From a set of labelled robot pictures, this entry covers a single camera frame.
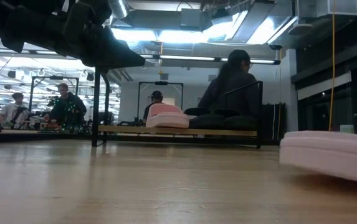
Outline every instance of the woman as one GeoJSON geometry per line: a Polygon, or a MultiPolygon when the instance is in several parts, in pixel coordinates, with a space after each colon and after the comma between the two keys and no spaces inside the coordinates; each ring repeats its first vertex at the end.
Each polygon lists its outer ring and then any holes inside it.
{"type": "Polygon", "coordinates": [[[231,93],[227,96],[227,102],[224,96],[228,91],[256,82],[254,76],[249,73],[251,66],[250,56],[246,51],[231,52],[228,62],[222,66],[218,77],[211,81],[198,107],[225,108],[236,110],[242,115],[255,116],[258,113],[259,102],[257,84],[231,93]]]}

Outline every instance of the long dark hair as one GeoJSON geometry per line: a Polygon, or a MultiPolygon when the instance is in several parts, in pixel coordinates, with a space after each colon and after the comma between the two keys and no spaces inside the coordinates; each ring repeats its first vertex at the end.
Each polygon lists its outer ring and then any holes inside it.
{"type": "Polygon", "coordinates": [[[218,97],[229,77],[237,72],[241,72],[242,62],[250,65],[250,56],[245,50],[234,50],[228,56],[228,62],[222,65],[218,77],[216,78],[217,88],[214,93],[218,97]]]}

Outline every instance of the dark jacket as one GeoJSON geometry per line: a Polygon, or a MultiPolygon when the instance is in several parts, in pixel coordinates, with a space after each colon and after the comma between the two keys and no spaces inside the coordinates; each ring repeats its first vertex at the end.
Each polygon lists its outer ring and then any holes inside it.
{"type": "Polygon", "coordinates": [[[259,87],[252,85],[248,88],[238,90],[227,96],[224,93],[236,88],[256,82],[257,80],[250,73],[237,72],[226,80],[219,93],[217,92],[217,79],[211,81],[209,87],[199,102],[198,107],[209,109],[230,109],[240,112],[242,115],[255,116],[258,113],[259,87]]]}
{"type": "Polygon", "coordinates": [[[85,108],[85,105],[80,97],[68,92],[68,97],[66,99],[63,100],[59,98],[59,100],[57,100],[51,111],[50,118],[56,119],[58,122],[63,121],[66,116],[66,112],[69,110],[69,106],[73,106],[75,110],[79,110],[81,116],[84,116],[87,112],[87,109],[85,108]]]}

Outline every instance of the yellow cable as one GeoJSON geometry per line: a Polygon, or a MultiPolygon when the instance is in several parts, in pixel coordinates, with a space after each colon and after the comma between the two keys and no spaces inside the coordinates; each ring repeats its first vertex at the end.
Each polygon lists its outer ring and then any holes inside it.
{"type": "Polygon", "coordinates": [[[336,27],[335,27],[335,10],[336,10],[336,0],[333,0],[332,9],[332,91],[330,95],[330,112],[329,112],[329,131],[332,129],[332,115],[333,115],[333,94],[335,90],[335,77],[336,77],[336,54],[335,54],[335,38],[336,38],[336,27]]]}

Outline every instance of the black cushion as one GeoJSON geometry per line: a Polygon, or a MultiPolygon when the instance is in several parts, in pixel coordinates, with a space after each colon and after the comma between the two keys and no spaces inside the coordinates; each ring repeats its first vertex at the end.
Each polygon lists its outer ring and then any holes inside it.
{"type": "Polygon", "coordinates": [[[251,116],[233,116],[224,120],[224,129],[236,131],[256,131],[257,120],[251,116]]]}
{"type": "Polygon", "coordinates": [[[225,118],[230,118],[232,116],[240,116],[240,113],[238,111],[229,109],[215,109],[213,113],[223,115],[225,118]]]}
{"type": "Polygon", "coordinates": [[[223,129],[225,117],[219,114],[204,114],[189,121],[191,129],[223,129]]]}
{"type": "Polygon", "coordinates": [[[191,116],[200,116],[204,114],[211,114],[211,111],[207,108],[188,108],[185,110],[184,114],[191,116]]]}

